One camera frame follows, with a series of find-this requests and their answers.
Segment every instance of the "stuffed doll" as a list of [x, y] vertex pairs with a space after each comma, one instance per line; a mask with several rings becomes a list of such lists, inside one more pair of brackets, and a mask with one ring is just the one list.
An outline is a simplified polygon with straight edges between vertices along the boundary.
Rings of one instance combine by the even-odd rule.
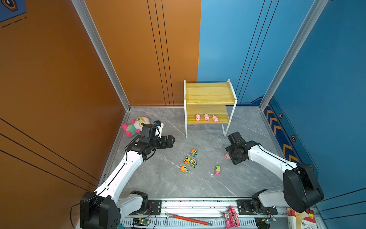
[[123, 124], [122, 129], [126, 132], [126, 135], [128, 137], [132, 137], [134, 134], [140, 133], [142, 131], [142, 127], [145, 124], [150, 124], [149, 119], [146, 116], [138, 117], [136, 121], [131, 120], [131, 124], [128, 126], [126, 124]]

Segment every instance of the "pink pig figurine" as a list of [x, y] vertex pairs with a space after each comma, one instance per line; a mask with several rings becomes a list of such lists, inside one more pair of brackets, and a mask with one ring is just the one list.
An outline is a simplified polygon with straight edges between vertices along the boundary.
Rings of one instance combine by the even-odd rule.
[[212, 116], [212, 120], [214, 122], [219, 122], [219, 118], [216, 115]]
[[207, 113], [205, 114], [205, 116], [204, 116], [204, 117], [205, 117], [205, 120], [206, 120], [206, 121], [210, 120], [210, 116], [209, 116]]

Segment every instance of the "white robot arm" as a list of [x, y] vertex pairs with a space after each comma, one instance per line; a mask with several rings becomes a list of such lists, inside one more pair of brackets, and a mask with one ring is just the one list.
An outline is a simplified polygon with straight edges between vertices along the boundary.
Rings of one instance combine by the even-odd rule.
[[234, 165], [250, 159], [273, 172], [283, 181], [283, 190], [266, 192], [261, 190], [252, 196], [252, 210], [262, 214], [273, 206], [290, 206], [303, 212], [324, 199], [324, 193], [307, 164], [296, 164], [264, 149], [254, 141], [246, 142], [239, 132], [228, 136], [231, 146], [226, 148]]
[[112, 174], [94, 193], [86, 192], [80, 200], [80, 227], [83, 229], [116, 229], [120, 220], [137, 211], [143, 214], [147, 210], [147, 194], [133, 191], [128, 197], [117, 200], [134, 171], [154, 155], [156, 149], [171, 148], [175, 138], [161, 136], [164, 125], [160, 121], [145, 124], [141, 134], [137, 135], [125, 148], [126, 154]]

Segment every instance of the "black line on wall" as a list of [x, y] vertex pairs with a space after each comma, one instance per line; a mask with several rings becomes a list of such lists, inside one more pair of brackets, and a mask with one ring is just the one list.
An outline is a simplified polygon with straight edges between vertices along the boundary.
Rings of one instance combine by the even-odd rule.
[[15, 159], [18, 159], [18, 160], [20, 160], [20, 161], [22, 161], [22, 162], [24, 162], [24, 163], [27, 163], [27, 164], [29, 164], [29, 165], [31, 165], [31, 166], [33, 166], [33, 167], [35, 167], [35, 168], [39, 169], [39, 170], [42, 170], [42, 171], [44, 171], [44, 172], [46, 172], [46, 173], [48, 173], [48, 174], [51, 174], [52, 176], [55, 176], [55, 177], [57, 177], [57, 178], [60, 178], [60, 179], [61, 179], [61, 180], [63, 180], [63, 181], [66, 181], [66, 182], [68, 182], [68, 183], [70, 183], [70, 184], [73, 184], [73, 185], [75, 185], [76, 187], [79, 187], [79, 188], [81, 188], [81, 189], [84, 189], [84, 190], [85, 190], [85, 191], [87, 191], [87, 192], [90, 192], [89, 190], [87, 190], [87, 189], [85, 189], [85, 188], [83, 188], [83, 187], [80, 187], [80, 186], [78, 186], [78, 185], [76, 185], [76, 184], [74, 184], [74, 183], [72, 183], [72, 182], [70, 182], [70, 181], [67, 181], [67, 180], [65, 180], [65, 179], [63, 179], [63, 178], [61, 178], [61, 177], [59, 177], [59, 176], [56, 176], [56, 175], [54, 175], [54, 174], [52, 174], [52, 173], [50, 173], [50, 172], [48, 172], [48, 171], [46, 171], [46, 170], [44, 170], [44, 169], [41, 169], [41, 168], [39, 168], [39, 167], [37, 167], [37, 166], [35, 166], [35, 165], [33, 165], [33, 164], [29, 163], [29, 162], [26, 162], [26, 161], [24, 161], [24, 160], [22, 160], [22, 159], [20, 159], [20, 158], [18, 158], [18, 157], [16, 157], [16, 156], [13, 156], [13, 155], [11, 155], [11, 154], [9, 154], [9, 153], [7, 153], [7, 152], [5, 152], [5, 151], [1, 150], [1, 149], [0, 149], [0, 151], [1, 151], [1, 152], [3, 152], [4, 154], [7, 154], [7, 155], [9, 155], [9, 156], [11, 156], [11, 157], [15, 158]]
[[7, 25], [2, 26], [2, 28], [4, 28], [5, 26], [8, 26], [8, 25], [11, 25], [11, 23], [10, 23], [10, 24], [7, 24]]
[[344, 196], [344, 195], [347, 195], [347, 194], [351, 194], [351, 193], [354, 193], [354, 192], [362, 191], [362, 190], [364, 190], [364, 189], [366, 189], [366, 188], [361, 188], [361, 189], [359, 189], [359, 190], [356, 190], [356, 191], [352, 191], [352, 192], [347, 192], [347, 193], [345, 193], [345, 194], [342, 194], [342, 195], [339, 195], [339, 196], [334, 196], [334, 197], [331, 197], [331, 198], [328, 198], [328, 199], [322, 200], [322, 202], [323, 202], [323, 201], [326, 201], [326, 200], [330, 200], [330, 199], [333, 199], [333, 198], [337, 198], [337, 197], [340, 197], [340, 196]]
[[360, 204], [360, 203], [364, 203], [364, 202], [366, 202], [366, 200], [360, 201], [360, 202], [357, 202], [357, 203], [353, 203], [353, 204], [346, 204], [346, 205], [342, 205], [342, 206], [338, 206], [338, 207], [328, 208], [328, 209], [324, 209], [324, 210], [320, 210], [320, 211], [328, 211], [328, 210], [331, 210], [331, 209], [335, 209], [335, 208], [339, 208], [339, 207], [345, 207], [345, 206], [354, 205], [354, 204]]
[[159, 38], [160, 38], [161, 55], [163, 57], [163, 66], [164, 66], [164, 73], [165, 73], [165, 83], [167, 84], [168, 101], [169, 101], [169, 106], [170, 106], [170, 97], [169, 97], [169, 90], [168, 90], [167, 71], [165, 70], [165, 61], [164, 61], [163, 45], [161, 44], [160, 26], [159, 26], [159, 19], [158, 19], [158, 10], [156, 8], [156, 0], [154, 0], [154, 3], [155, 3], [155, 11], [156, 11], [156, 20], [158, 21], [158, 30], [159, 30]]
[[172, 73], [170, 72], [170, 61], [169, 61], [169, 51], [168, 51], [167, 28], [165, 27], [165, 17], [164, 17], [163, 0], [161, 0], [161, 8], [162, 8], [162, 10], [163, 10], [163, 20], [164, 20], [164, 30], [165, 30], [165, 41], [166, 41], [166, 43], [167, 43], [167, 54], [168, 54], [168, 66], [169, 66], [170, 86], [171, 86], [171, 88], [172, 88], [172, 99], [173, 99], [173, 106], [174, 106], [174, 94], [173, 94], [173, 84], [172, 84]]
[[240, 77], [239, 77], [238, 85], [236, 86], [236, 89], [235, 89], [235, 93], [236, 93], [236, 91], [238, 90], [239, 83], [240, 83], [240, 79], [242, 78], [242, 74], [243, 74], [244, 66], [245, 66], [245, 63], [246, 63], [247, 58], [248, 58], [249, 50], [250, 50], [251, 44], [252, 44], [252, 42], [253, 42], [253, 38], [254, 38], [255, 31], [257, 30], [257, 26], [258, 26], [259, 19], [261, 18], [261, 14], [262, 14], [262, 10], [263, 10], [263, 6], [264, 6], [264, 3], [265, 3], [265, 2], [266, 2], [266, 0], [264, 0], [264, 1], [263, 1], [262, 9], [261, 9], [261, 12], [259, 13], [259, 17], [258, 17], [257, 24], [255, 25], [255, 29], [254, 29], [254, 32], [253, 32], [252, 40], [250, 41], [250, 45], [249, 45], [249, 48], [248, 48], [247, 56], [245, 57], [245, 61], [244, 61], [244, 64], [243, 64], [242, 73], [240, 73]]
[[264, 36], [264, 38], [263, 38], [263, 41], [262, 41], [262, 44], [261, 44], [261, 48], [259, 49], [259, 52], [258, 52], [257, 58], [255, 59], [254, 66], [253, 66], [253, 68], [252, 68], [252, 71], [250, 72], [249, 79], [248, 79], [247, 85], [245, 86], [245, 90], [244, 90], [244, 92], [243, 92], [243, 96], [242, 96], [242, 99], [240, 100], [240, 102], [242, 102], [243, 97], [244, 97], [244, 94], [245, 94], [245, 91], [247, 90], [247, 87], [248, 87], [248, 84], [249, 84], [249, 81], [250, 81], [250, 77], [251, 77], [251, 75], [252, 75], [252, 73], [253, 73], [253, 70], [254, 70], [255, 64], [257, 63], [257, 60], [258, 60], [259, 54], [261, 53], [261, 50], [262, 50], [262, 46], [263, 46], [264, 40], [266, 39], [266, 36], [267, 36], [268, 30], [269, 30], [269, 27], [271, 26], [272, 19], [273, 19], [273, 16], [275, 15], [275, 12], [276, 12], [276, 9], [277, 9], [277, 6], [278, 6], [278, 3], [279, 3], [279, 2], [280, 2], [280, 0], [278, 0], [277, 5], [276, 5], [276, 8], [274, 9], [274, 12], [273, 12], [273, 15], [272, 15], [271, 21], [269, 22], [269, 25], [268, 25], [268, 28], [267, 28], [266, 34], [265, 34], [265, 36]]
[[353, 214], [353, 215], [345, 215], [345, 216], [338, 216], [338, 217], [333, 217], [333, 218], [328, 218], [328, 219], [338, 219], [338, 218], [343, 218], [343, 217], [348, 217], [348, 216], [354, 216], [354, 215], [364, 215], [365, 213], [358, 213], [358, 214]]
[[272, 2], [273, 2], [273, 0], [271, 0], [271, 3], [270, 3], [270, 5], [269, 5], [269, 8], [268, 8], [268, 11], [267, 11], [267, 14], [266, 14], [266, 17], [264, 18], [264, 22], [263, 22], [263, 25], [262, 25], [262, 28], [261, 28], [261, 32], [259, 33], [257, 43], [255, 44], [255, 48], [254, 48], [254, 51], [253, 51], [252, 57], [251, 57], [251, 59], [250, 59], [250, 62], [249, 62], [249, 65], [248, 65], [248, 69], [247, 69], [247, 72], [246, 72], [246, 74], [245, 74], [244, 81], [243, 81], [242, 87], [240, 88], [240, 92], [239, 92], [239, 94], [238, 94], [238, 97], [240, 96], [240, 93], [242, 92], [242, 89], [243, 89], [243, 86], [244, 86], [244, 83], [245, 83], [245, 78], [247, 78], [247, 74], [248, 74], [248, 71], [249, 71], [249, 68], [250, 68], [250, 64], [251, 64], [251, 61], [253, 60], [255, 50], [257, 49], [257, 45], [258, 45], [258, 42], [259, 42], [259, 38], [261, 37], [262, 30], [263, 30], [264, 24], [266, 23], [266, 19], [267, 19], [267, 16], [268, 16], [269, 9], [271, 9]]
[[[43, 158], [43, 159], [45, 159], [45, 160], [47, 160], [47, 161], [51, 162], [52, 164], [54, 164], [54, 165], [56, 165], [56, 166], [60, 167], [61, 169], [65, 170], [65, 171], [67, 171], [67, 172], [69, 172], [69, 173], [71, 173], [72, 175], [79, 177], [78, 175], [76, 175], [76, 174], [74, 174], [74, 173], [72, 173], [72, 172], [68, 171], [67, 169], [65, 169], [65, 168], [63, 168], [63, 167], [59, 166], [58, 164], [56, 164], [56, 163], [54, 163], [54, 162], [52, 162], [52, 161], [48, 160], [47, 158], [45, 158], [45, 157], [43, 157], [43, 156], [39, 155], [38, 153], [36, 153], [36, 152], [34, 152], [34, 151], [32, 151], [32, 150], [28, 149], [27, 147], [23, 146], [22, 144], [20, 144], [20, 143], [18, 143], [18, 142], [16, 142], [16, 141], [14, 141], [14, 140], [12, 140], [12, 139], [10, 139], [9, 137], [7, 137], [7, 136], [3, 135], [2, 133], [0, 133], [0, 135], [1, 135], [1, 136], [3, 136], [3, 137], [5, 137], [6, 139], [8, 139], [8, 140], [10, 140], [10, 141], [12, 141], [12, 142], [14, 142], [14, 143], [16, 143], [17, 145], [19, 145], [19, 146], [23, 147], [24, 149], [26, 149], [26, 150], [28, 150], [28, 151], [30, 151], [30, 152], [32, 152], [32, 153], [34, 153], [34, 154], [36, 154], [37, 156], [39, 156], [39, 157], [41, 157], [41, 158]], [[94, 185], [94, 184], [90, 183], [89, 181], [87, 181], [87, 180], [85, 180], [85, 179], [83, 179], [83, 178], [81, 178], [81, 177], [79, 177], [79, 178], [80, 178], [80, 179], [82, 179], [83, 181], [86, 181], [86, 182], [88, 182], [89, 184], [91, 184], [91, 185], [93, 185], [93, 186], [95, 186], [95, 187], [96, 187], [96, 185]]]
[[15, 17], [18, 17], [18, 16], [20, 16], [20, 15], [22, 15], [22, 14], [25, 14], [26, 12], [24, 12], [24, 13], [21, 13], [21, 14], [19, 14], [19, 15], [16, 15], [16, 16], [14, 16], [14, 17], [11, 17], [11, 18], [7, 18], [7, 19], [5, 19], [5, 20], [2, 20], [1, 22], [4, 22], [4, 21], [6, 21], [6, 20], [9, 20], [9, 19], [12, 19], [12, 18], [15, 18]]
[[161, 78], [161, 72], [160, 72], [160, 64], [159, 64], [159, 58], [158, 58], [158, 51], [156, 49], [156, 43], [155, 43], [155, 36], [154, 36], [154, 29], [153, 29], [153, 21], [151, 20], [151, 13], [150, 13], [150, 7], [149, 7], [149, 0], [146, 0], [147, 2], [147, 8], [149, 9], [149, 15], [150, 15], [150, 22], [151, 22], [151, 30], [153, 31], [153, 38], [154, 38], [154, 44], [155, 44], [155, 52], [156, 52], [156, 59], [158, 60], [158, 67], [159, 67], [159, 74], [160, 74], [160, 80], [161, 80], [161, 89], [163, 90], [163, 96], [164, 96], [164, 103], [165, 106], [167, 105], [167, 103], [165, 102], [165, 93], [164, 93], [164, 86], [163, 86], [163, 80]]
[[0, 120], [2, 120], [3, 122], [5, 122], [6, 124], [8, 124], [9, 126], [13, 127], [14, 129], [16, 129], [17, 131], [21, 132], [22, 134], [24, 134], [25, 136], [29, 137], [30, 139], [32, 139], [33, 141], [37, 142], [38, 144], [40, 144], [41, 146], [43, 146], [44, 148], [48, 149], [49, 151], [51, 151], [52, 153], [56, 154], [57, 156], [59, 156], [60, 158], [64, 159], [65, 161], [67, 161], [68, 163], [72, 164], [73, 166], [75, 166], [76, 168], [80, 169], [81, 171], [83, 171], [84, 173], [88, 174], [89, 176], [93, 177], [94, 179], [96, 179], [98, 181], [97, 178], [95, 178], [94, 176], [90, 175], [89, 173], [85, 172], [84, 170], [82, 170], [81, 168], [77, 167], [76, 165], [74, 165], [73, 163], [71, 163], [70, 161], [66, 160], [65, 158], [63, 158], [62, 156], [60, 156], [59, 154], [55, 153], [54, 151], [52, 151], [50, 148], [46, 147], [45, 145], [41, 144], [39, 141], [37, 141], [36, 139], [32, 138], [31, 136], [27, 135], [26, 133], [24, 133], [23, 131], [19, 130], [18, 128], [16, 128], [15, 126], [11, 125], [10, 123], [8, 123], [7, 121], [5, 121], [4, 119], [0, 118]]

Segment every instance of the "pink toy pig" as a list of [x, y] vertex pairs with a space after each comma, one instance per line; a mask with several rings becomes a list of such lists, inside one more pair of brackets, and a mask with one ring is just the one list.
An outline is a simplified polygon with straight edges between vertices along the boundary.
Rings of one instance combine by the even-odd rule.
[[219, 122], [219, 118], [216, 115], [212, 116], [212, 120], [214, 122]]

